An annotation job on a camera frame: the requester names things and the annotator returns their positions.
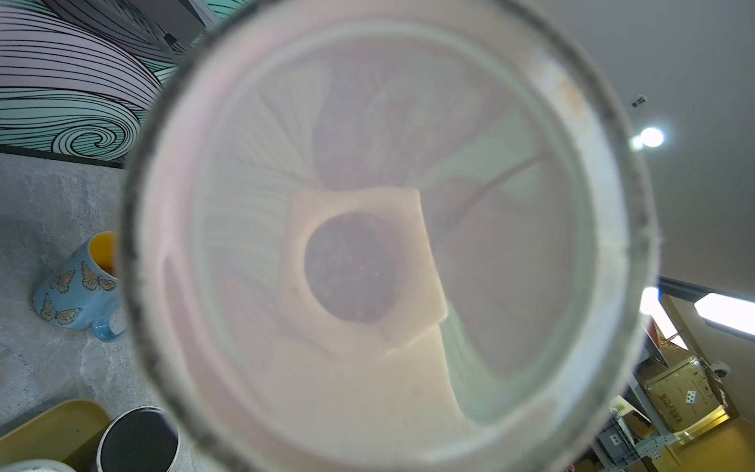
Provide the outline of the pink ceramic mug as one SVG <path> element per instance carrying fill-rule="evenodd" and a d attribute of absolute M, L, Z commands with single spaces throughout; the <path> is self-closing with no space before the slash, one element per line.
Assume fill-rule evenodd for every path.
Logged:
<path fill-rule="evenodd" d="M 252 1 L 128 157 L 123 302 L 229 471 L 560 471 L 659 271 L 645 160 L 518 1 Z"/>

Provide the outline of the blue butterfly mug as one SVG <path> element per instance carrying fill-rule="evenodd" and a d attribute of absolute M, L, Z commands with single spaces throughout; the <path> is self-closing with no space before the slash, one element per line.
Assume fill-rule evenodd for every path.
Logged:
<path fill-rule="evenodd" d="M 66 330 L 89 330 L 102 342 L 114 342 L 111 322 L 120 303 L 116 275 L 116 234 L 100 232 L 82 244 L 33 293 L 33 310 L 45 322 Z"/>

